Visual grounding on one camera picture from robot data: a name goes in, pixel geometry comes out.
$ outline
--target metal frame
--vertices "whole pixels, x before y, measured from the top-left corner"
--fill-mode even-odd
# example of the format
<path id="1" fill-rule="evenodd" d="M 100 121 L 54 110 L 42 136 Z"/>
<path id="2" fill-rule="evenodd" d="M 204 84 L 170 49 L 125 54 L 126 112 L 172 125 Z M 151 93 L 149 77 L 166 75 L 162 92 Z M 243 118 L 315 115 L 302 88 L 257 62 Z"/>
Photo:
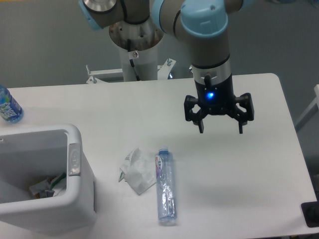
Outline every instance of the metal frame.
<path id="1" fill-rule="evenodd" d="M 295 130 L 298 132 L 319 110 L 319 85 L 315 86 L 316 97 L 307 106 L 304 112 L 298 117 L 295 123 Z"/>
<path id="2" fill-rule="evenodd" d="M 158 66 L 158 80 L 167 80 L 175 63 L 175 60 L 168 58 L 163 65 Z M 86 65 L 86 70 L 89 76 L 89 79 L 86 81 L 87 84 L 111 83 L 114 82 L 112 79 L 123 76 L 122 69 L 90 71 L 89 66 Z"/>

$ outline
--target black object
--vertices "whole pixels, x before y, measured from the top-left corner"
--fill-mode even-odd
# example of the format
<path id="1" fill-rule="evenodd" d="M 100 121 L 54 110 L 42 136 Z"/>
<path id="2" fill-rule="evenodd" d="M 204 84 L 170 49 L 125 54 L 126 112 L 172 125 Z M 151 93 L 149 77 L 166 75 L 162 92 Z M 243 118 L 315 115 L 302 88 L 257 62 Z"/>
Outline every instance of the black object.
<path id="1" fill-rule="evenodd" d="M 254 120 L 254 107 L 250 93 L 236 97 L 233 91 L 232 75 L 225 81 L 212 85 L 210 76 L 204 78 L 205 85 L 195 81 L 198 99 L 194 96 L 186 96 L 184 101 L 185 119 L 193 121 L 199 127 L 199 132 L 204 132 L 203 119 L 207 115 L 228 115 L 238 121 L 239 133 L 243 133 L 243 125 L 247 121 Z M 196 113 L 193 112 L 195 105 L 200 107 Z"/>
<path id="2" fill-rule="evenodd" d="M 302 203 L 306 224 L 309 228 L 319 227 L 319 202 Z"/>
<path id="3" fill-rule="evenodd" d="M 132 44 L 132 41 L 131 41 L 130 39 L 128 39 L 128 52 L 131 51 L 131 44 Z M 135 64 L 134 64 L 133 59 L 130 59 L 130 64 L 131 64 L 131 67 L 133 68 L 136 81 L 141 81 L 140 76 L 139 76 L 138 73 L 136 72 Z"/>

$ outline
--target black cable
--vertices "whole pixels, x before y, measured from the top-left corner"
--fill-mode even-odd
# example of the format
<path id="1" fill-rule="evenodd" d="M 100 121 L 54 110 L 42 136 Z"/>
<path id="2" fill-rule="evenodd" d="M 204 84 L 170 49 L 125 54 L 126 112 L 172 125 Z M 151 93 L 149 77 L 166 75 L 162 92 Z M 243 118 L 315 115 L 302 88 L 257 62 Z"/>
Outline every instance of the black cable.
<path id="1" fill-rule="evenodd" d="M 180 10 L 176 13 L 176 16 L 175 16 L 175 19 L 174 19 L 174 23 L 173 23 L 174 36 L 176 36 L 175 27 L 176 27 L 176 22 L 177 22 L 177 19 L 178 19 L 179 15 L 180 15 Z"/>
<path id="2" fill-rule="evenodd" d="M 130 40 L 130 39 L 128 39 L 128 52 L 130 52 L 130 51 L 131 51 L 131 44 L 132 44 L 131 40 Z M 136 72 L 135 64 L 134 64 L 133 59 L 130 59 L 130 64 L 131 64 L 131 67 L 133 68 L 133 71 L 134 71 L 134 74 L 135 74 L 136 81 L 140 81 L 141 79 L 140 79 L 139 75 L 138 75 L 138 74 L 137 74 L 137 72 Z"/>
<path id="3" fill-rule="evenodd" d="M 120 0 L 120 3 L 121 3 L 121 6 L 122 6 L 123 15 L 124 15 L 124 20 L 125 20 L 126 18 L 128 18 L 128 11 L 127 11 L 127 9 L 126 9 L 124 0 Z"/>

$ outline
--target bottle cap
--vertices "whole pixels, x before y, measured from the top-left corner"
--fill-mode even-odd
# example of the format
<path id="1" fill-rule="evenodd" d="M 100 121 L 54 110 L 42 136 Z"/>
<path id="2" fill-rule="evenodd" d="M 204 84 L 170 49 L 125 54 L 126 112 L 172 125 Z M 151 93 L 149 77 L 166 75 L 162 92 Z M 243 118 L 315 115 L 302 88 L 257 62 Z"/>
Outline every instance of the bottle cap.
<path id="1" fill-rule="evenodd" d="M 161 152 L 161 151 L 168 151 L 168 147 L 163 146 L 163 147 L 159 148 L 159 152 Z"/>

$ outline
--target white table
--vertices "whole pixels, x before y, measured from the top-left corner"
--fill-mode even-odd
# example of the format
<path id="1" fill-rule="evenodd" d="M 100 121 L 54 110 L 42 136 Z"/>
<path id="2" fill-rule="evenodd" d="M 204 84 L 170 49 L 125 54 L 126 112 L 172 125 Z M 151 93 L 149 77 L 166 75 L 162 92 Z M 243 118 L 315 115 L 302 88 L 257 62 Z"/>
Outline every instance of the white table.
<path id="1" fill-rule="evenodd" d="M 244 239 L 317 233 L 301 203 L 315 201 L 284 94 L 273 74 L 234 77 L 250 92 L 255 120 L 238 133 L 227 116 L 208 116 L 205 131 L 184 119 L 192 79 L 11 89 L 25 110 L 16 124 L 76 125 L 97 177 L 98 220 L 59 239 Z M 118 183 L 119 166 L 136 146 L 169 146 L 176 160 L 178 225 L 161 227 L 156 188 L 137 196 Z M 49 238 L 0 223 L 1 239 Z"/>

